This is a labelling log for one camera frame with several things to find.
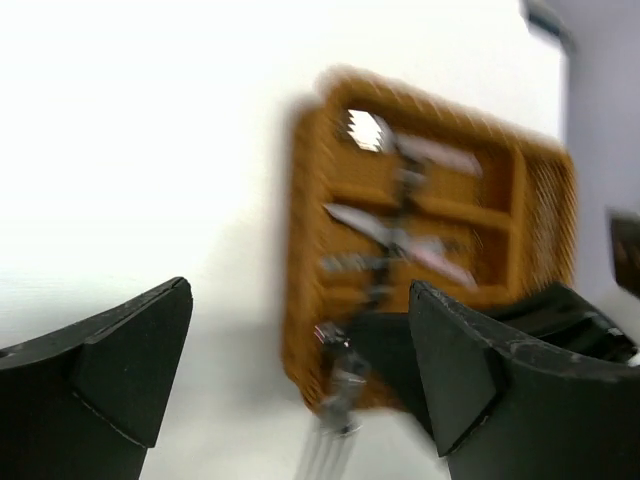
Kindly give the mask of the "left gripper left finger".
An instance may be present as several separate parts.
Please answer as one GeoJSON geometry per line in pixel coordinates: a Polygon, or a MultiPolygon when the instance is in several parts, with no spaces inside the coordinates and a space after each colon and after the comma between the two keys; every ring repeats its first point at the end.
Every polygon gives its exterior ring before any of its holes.
{"type": "Polygon", "coordinates": [[[193,310],[170,279],[1,351],[4,479],[137,479],[159,437],[193,310]]]}

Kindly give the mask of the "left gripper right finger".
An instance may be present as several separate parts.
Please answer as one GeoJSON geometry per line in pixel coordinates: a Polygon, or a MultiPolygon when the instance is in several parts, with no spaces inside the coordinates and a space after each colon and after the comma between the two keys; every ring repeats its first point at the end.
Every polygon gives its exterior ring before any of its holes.
{"type": "Polygon", "coordinates": [[[423,281],[409,324],[454,479],[635,479],[639,371],[502,324],[423,281]]]}

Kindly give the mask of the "fork with black handle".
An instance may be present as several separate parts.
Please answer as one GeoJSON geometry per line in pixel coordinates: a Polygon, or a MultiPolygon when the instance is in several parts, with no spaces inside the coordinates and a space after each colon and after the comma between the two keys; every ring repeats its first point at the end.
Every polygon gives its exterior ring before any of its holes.
{"type": "MultiPolygon", "coordinates": [[[[398,209],[390,226],[402,226],[409,200],[424,177],[425,164],[402,158],[398,209]]],[[[405,313],[384,313],[382,301],[391,292],[391,268],[401,257],[382,247],[383,263],[372,270],[364,305],[345,324],[320,324],[318,338],[323,359],[331,367],[329,394],[319,405],[295,477],[339,479],[351,454],[360,424],[354,416],[368,377],[374,373],[391,388],[427,439],[433,438],[425,393],[419,378],[416,350],[405,313]]]]}

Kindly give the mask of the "knife with pink handle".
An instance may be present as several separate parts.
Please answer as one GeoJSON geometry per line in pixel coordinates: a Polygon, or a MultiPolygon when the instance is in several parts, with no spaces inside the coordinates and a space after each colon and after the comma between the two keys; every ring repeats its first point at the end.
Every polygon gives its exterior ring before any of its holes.
{"type": "Polygon", "coordinates": [[[468,269],[445,256],[447,251],[462,247],[457,241],[443,240],[437,235],[412,236],[402,227],[388,226],[374,214],[343,204],[325,204],[324,209],[334,220],[386,247],[392,257],[417,262],[467,288],[477,287],[468,269]]]}

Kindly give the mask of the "knife with black handle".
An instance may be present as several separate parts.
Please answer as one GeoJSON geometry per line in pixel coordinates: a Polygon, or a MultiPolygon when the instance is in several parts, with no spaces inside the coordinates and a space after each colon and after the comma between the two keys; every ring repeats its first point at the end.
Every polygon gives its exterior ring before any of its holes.
{"type": "MultiPolygon", "coordinates": [[[[412,246],[424,247],[440,257],[466,254],[471,250],[468,244],[452,238],[441,238],[433,235],[411,239],[412,246]]],[[[335,253],[325,255],[319,261],[321,268],[329,273],[346,271],[370,271],[379,268],[383,256],[358,252],[335,253]]]]}

